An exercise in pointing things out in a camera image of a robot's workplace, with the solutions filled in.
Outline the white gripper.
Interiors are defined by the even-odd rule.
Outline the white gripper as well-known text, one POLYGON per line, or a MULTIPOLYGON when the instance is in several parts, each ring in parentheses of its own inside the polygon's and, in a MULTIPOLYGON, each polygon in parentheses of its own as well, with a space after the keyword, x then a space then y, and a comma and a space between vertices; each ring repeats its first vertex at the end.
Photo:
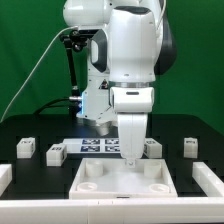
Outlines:
POLYGON ((148 114, 154 104, 154 89, 110 89, 110 104, 117 115, 121 157, 135 161, 143 155, 148 114))

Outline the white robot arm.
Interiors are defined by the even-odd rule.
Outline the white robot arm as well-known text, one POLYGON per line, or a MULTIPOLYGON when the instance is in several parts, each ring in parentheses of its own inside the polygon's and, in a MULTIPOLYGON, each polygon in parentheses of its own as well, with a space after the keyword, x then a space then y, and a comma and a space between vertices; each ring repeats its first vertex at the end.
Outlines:
POLYGON ((167 0, 66 0, 71 47, 87 50, 87 87, 77 117, 102 135, 118 128, 120 155, 130 166, 142 157, 151 83, 174 63, 167 0))

